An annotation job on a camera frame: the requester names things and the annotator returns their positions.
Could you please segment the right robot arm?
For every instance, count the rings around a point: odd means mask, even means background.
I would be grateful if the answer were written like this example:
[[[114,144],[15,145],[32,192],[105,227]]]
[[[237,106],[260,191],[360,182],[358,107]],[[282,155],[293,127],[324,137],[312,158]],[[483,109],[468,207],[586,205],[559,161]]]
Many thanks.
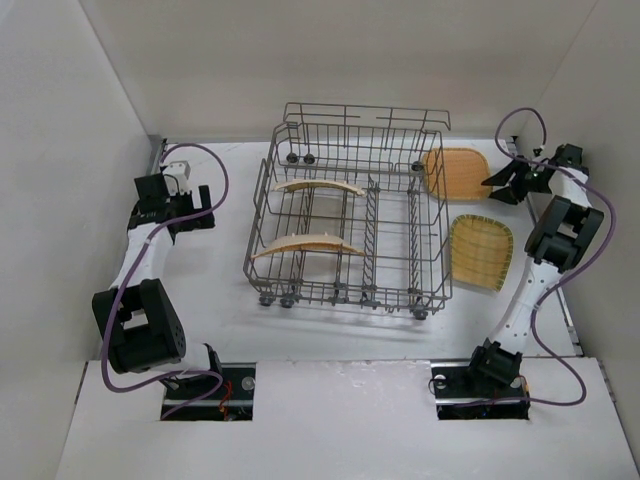
[[[514,297],[499,324],[474,351],[468,367],[474,380],[501,387],[519,375],[531,314],[543,295],[579,265],[603,223],[604,213],[587,198],[588,178],[582,149],[563,144],[540,167],[519,156],[482,182],[495,189],[491,199],[510,205],[531,192],[552,198],[525,243],[527,259]]]

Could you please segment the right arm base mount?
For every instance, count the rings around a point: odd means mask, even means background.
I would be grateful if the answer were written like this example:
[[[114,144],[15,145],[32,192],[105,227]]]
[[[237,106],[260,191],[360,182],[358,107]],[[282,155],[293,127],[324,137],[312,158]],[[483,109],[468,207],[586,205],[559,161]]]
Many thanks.
[[[531,403],[526,379],[508,385],[467,373],[467,362],[431,364],[428,388],[435,397],[439,420],[528,420]]]

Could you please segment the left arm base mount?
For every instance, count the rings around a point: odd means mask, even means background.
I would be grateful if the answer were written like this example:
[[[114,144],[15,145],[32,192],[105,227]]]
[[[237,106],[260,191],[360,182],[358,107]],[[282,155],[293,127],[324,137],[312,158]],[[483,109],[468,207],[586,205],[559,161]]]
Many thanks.
[[[255,363],[222,365],[223,382],[199,375],[178,378],[165,387],[160,419],[233,422],[253,419]]]

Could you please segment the orange fish-shaped woven plate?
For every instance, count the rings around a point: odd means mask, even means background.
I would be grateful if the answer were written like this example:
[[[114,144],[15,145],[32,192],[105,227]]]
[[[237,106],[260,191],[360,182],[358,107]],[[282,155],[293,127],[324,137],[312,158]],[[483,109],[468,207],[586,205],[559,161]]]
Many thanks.
[[[365,256],[365,252],[358,249],[341,237],[324,234],[292,234],[282,236],[271,242],[263,251],[250,256],[251,259],[274,255],[289,251],[335,251],[346,252],[358,256]]]

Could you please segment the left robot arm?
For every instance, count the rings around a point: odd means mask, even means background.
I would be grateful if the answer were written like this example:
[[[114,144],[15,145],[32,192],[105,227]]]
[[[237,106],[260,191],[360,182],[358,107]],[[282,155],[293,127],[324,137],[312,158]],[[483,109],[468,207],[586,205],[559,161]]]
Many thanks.
[[[181,174],[139,177],[135,186],[123,263],[111,285],[91,300],[102,337],[103,382],[113,393],[129,393],[148,383],[118,386],[112,374],[149,372],[151,382],[172,388],[200,378],[219,387],[223,377],[215,351],[188,341],[162,277],[178,235],[213,229],[220,204],[208,186],[192,190]]]

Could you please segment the orange square woven plate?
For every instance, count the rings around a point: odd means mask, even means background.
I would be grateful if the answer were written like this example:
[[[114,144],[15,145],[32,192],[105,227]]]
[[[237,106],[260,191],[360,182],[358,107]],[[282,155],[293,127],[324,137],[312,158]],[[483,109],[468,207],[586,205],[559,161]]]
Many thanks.
[[[487,199],[490,186],[482,182],[490,176],[488,161],[470,148],[442,148],[422,157],[427,191],[438,199],[474,202]]]

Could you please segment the yellow rectangular bamboo mat plate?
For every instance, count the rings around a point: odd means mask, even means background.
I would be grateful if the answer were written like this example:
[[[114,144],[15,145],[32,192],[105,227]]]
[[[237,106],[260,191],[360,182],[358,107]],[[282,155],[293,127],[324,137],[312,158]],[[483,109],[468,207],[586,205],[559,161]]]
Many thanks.
[[[331,180],[317,180],[317,179],[294,179],[285,182],[276,183],[271,190],[274,192],[283,191],[283,192],[295,192],[303,189],[333,189],[333,190],[341,190],[351,193],[353,195],[364,197],[366,192],[364,189],[339,181],[331,181]]]

